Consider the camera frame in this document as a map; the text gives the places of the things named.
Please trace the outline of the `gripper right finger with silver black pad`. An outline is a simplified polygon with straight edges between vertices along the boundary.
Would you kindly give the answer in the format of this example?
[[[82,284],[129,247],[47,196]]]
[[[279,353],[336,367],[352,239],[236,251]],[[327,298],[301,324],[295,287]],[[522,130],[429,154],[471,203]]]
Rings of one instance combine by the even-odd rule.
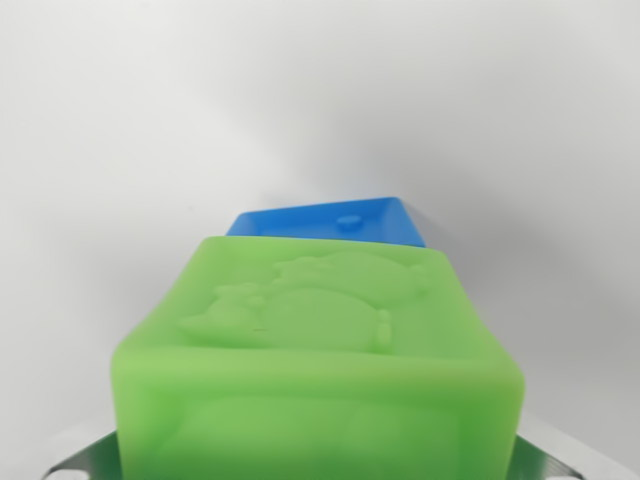
[[[523,410],[509,479],[638,479],[639,475]]]

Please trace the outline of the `gripper left finger with silver black pad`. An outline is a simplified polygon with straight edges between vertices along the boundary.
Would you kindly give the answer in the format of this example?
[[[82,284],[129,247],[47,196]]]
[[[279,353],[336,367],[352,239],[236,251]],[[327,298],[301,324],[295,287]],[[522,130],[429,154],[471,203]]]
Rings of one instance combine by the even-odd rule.
[[[45,479],[52,469],[115,430],[115,417],[109,411],[65,428],[44,440],[19,447],[8,465],[1,468],[2,479]]]

